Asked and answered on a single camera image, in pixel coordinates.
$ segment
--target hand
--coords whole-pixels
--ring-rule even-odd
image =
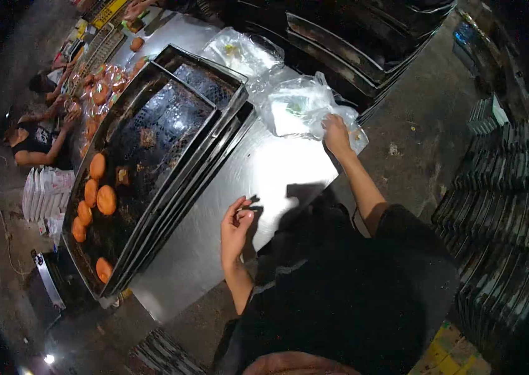
[[[129,22],[133,22],[147,8],[148,2],[143,0],[133,0],[129,5],[127,5],[127,9],[125,9],[125,15],[123,16],[123,19]]]
[[[64,125],[62,125],[63,131],[70,131],[73,129],[73,126],[75,125],[75,122],[77,121],[77,118],[79,117],[79,113],[77,112],[70,112],[65,116],[64,119]]]
[[[58,97],[55,99],[54,101],[54,104],[53,106],[59,106],[61,105],[62,103],[64,103],[66,101],[66,94],[60,94],[58,95]]]
[[[323,129],[326,130],[325,145],[339,162],[354,154],[350,148],[348,128],[341,116],[328,113],[323,119]]]
[[[246,196],[239,197],[225,212],[221,221],[221,265],[223,269],[233,266],[239,261],[242,249],[246,244],[246,232],[254,220],[254,212],[249,209],[238,210],[250,206],[252,201]]]

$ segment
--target black tray stack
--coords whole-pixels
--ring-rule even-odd
[[[228,0],[225,21],[284,49],[303,74],[325,74],[362,124],[455,7],[456,1]]]
[[[460,273],[458,325],[500,368],[529,323],[529,122],[498,125],[488,101],[473,108],[477,135],[431,221]]]

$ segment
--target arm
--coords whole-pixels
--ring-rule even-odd
[[[150,5],[153,5],[154,3],[158,3],[158,5],[161,5],[163,3],[165,5],[164,1],[158,1],[158,0],[133,0],[129,5],[127,5],[127,9],[125,9],[125,16],[123,17],[124,20],[133,22],[135,19],[137,19],[143,11],[148,9]]]
[[[48,93],[46,95],[46,97],[45,97],[46,101],[50,102],[50,101],[53,101],[56,98],[58,98],[58,96],[62,92],[62,85],[65,84],[66,80],[69,78],[69,76],[71,75],[72,71],[73,71],[72,69],[67,69],[62,74],[62,77],[60,77],[60,80],[58,81],[58,85],[56,85],[56,88],[54,89],[54,91],[52,91],[52,92],[50,92],[50,93]]]
[[[43,152],[19,151],[14,155],[14,160],[20,166],[52,164],[56,160],[62,145],[65,143],[66,133],[65,130],[60,131],[58,138],[56,138],[56,141],[52,144],[52,148],[50,148],[47,154]]]
[[[26,121],[46,121],[46,120],[52,119],[56,117],[56,115],[58,114],[58,109],[60,105],[64,103],[64,101],[65,101],[65,96],[59,95],[46,112],[33,113],[31,115],[23,115],[21,116],[20,119],[18,119],[18,121],[20,123],[24,123]]]
[[[221,222],[221,266],[238,315],[244,311],[254,287],[254,282],[240,259],[254,213],[247,209],[238,210],[250,204],[252,202],[245,196],[240,197],[229,206]]]
[[[58,138],[56,138],[47,154],[44,154],[43,152],[19,151],[14,155],[14,160],[21,166],[29,164],[52,164],[56,160],[62,145],[65,143],[67,133],[73,128],[73,124],[75,123],[77,116],[78,114],[76,113],[70,113],[66,115],[65,124],[63,125],[60,133],[58,134]]]
[[[350,148],[348,130],[341,116],[328,115],[323,120],[325,145],[335,155],[350,180],[358,211],[371,236],[375,236],[379,220],[389,204],[366,172],[358,156]]]

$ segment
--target yellow crate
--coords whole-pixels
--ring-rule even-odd
[[[96,26],[96,28],[101,29],[114,15],[117,13],[119,9],[121,9],[125,3],[127,3],[127,0],[112,0],[108,5],[106,5],[100,13],[96,16],[95,19],[92,21],[92,25]]]

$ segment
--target stainless steel table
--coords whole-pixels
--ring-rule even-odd
[[[196,46],[204,46],[216,32],[213,26],[177,15],[154,32],[136,55],[157,54],[169,43],[199,53]],[[137,58],[124,45],[111,62],[125,65]],[[297,76],[285,69],[289,78]],[[219,224],[233,201],[241,195],[260,199],[257,204],[263,210],[252,239],[258,251],[272,238],[283,214],[298,204],[309,204],[337,175],[321,142],[275,137],[256,119],[147,270],[135,276],[133,293],[155,320],[166,322],[223,280]],[[300,202],[291,196],[295,184],[307,185],[298,189]]]

